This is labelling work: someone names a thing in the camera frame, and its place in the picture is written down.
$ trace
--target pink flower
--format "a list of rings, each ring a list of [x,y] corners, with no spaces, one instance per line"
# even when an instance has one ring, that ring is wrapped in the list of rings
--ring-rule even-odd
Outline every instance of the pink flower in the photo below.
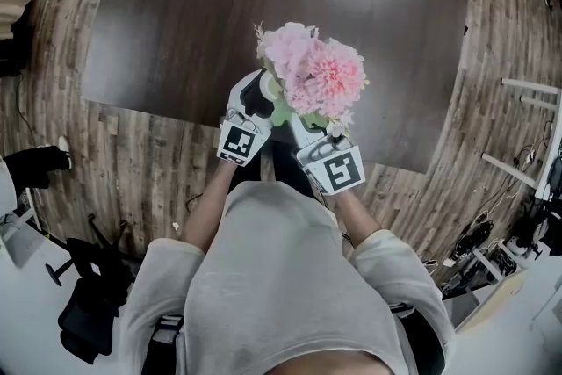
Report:
[[[287,104],[300,116],[311,112],[338,126],[352,123],[349,108],[368,83],[364,58],[336,40],[324,43],[316,27],[289,22],[275,32],[256,28],[257,56],[269,60]]]
[[[275,32],[258,31],[257,57],[268,58],[280,79],[292,78],[301,70],[317,36],[316,27],[294,22],[288,22]]]
[[[366,81],[363,61],[354,48],[336,40],[312,51],[305,86],[321,115],[337,118],[359,99]]]

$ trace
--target sleeve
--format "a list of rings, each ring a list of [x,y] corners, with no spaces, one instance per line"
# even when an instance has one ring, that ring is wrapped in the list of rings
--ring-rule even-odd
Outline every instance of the sleeve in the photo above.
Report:
[[[10,171],[5,161],[0,158],[0,216],[11,213],[18,207],[16,189],[11,180]]]
[[[449,363],[455,330],[442,294],[414,250],[388,230],[369,236],[353,252],[351,264],[389,305],[406,303],[423,315],[443,346]]]
[[[185,242],[150,243],[121,320],[119,360],[124,373],[141,373],[154,326],[163,315],[184,314],[187,291],[204,257],[202,250]]]

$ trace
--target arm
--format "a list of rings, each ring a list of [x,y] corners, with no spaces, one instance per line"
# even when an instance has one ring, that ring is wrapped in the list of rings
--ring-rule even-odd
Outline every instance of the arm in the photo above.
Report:
[[[450,361],[455,331],[441,292],[420,258],[405,242],[381,229],[352,191],[337,194],[335,200],[356,247],[351,264],[386,303],[407,303],[421,313],[436,332],[446,361]]]
[[[188,242],[204,252],[211,247],[219,229],[228,188],[237,167],[231,162],[220,160],[211,183],[205,188],[195,211],[185,224],[182,241]]]
[[[352,190],[340,192],[334,197],[342,210],[343,223],[354,247],[381,229]]]

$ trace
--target dark wooden table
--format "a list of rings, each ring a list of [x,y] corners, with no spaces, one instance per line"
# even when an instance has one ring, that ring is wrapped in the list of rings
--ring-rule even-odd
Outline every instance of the dark wooden table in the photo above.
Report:
[[[317,25],[353,46],[371,85],[352,132],[365,161],[425,172],[458,72],[467,0],[102,0],[83,97],[217,126],[258,69],[254,25]]]

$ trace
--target person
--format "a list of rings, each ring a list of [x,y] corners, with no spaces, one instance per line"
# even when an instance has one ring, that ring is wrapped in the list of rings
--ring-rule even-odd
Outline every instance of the person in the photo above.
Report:
[[[71,168],[70,145],[64,136],[58,147],[30,148],[0,157],[0,216],[18,207],[18,197],[26,188],[48,188],[47,172]]]
[[[434,333],[448,361],[454,331],[415,252],[344,191],[335,202],[355,247],[345,259],[335,216],[272,146],[276,182],[260,181],[259,155],[246,168],[221,160],[182,242],[148,246],[122,319],[122,372],[415,374],[394,304],[425,318],[421,340]],[[168,344],[173,354],[158,351]]]

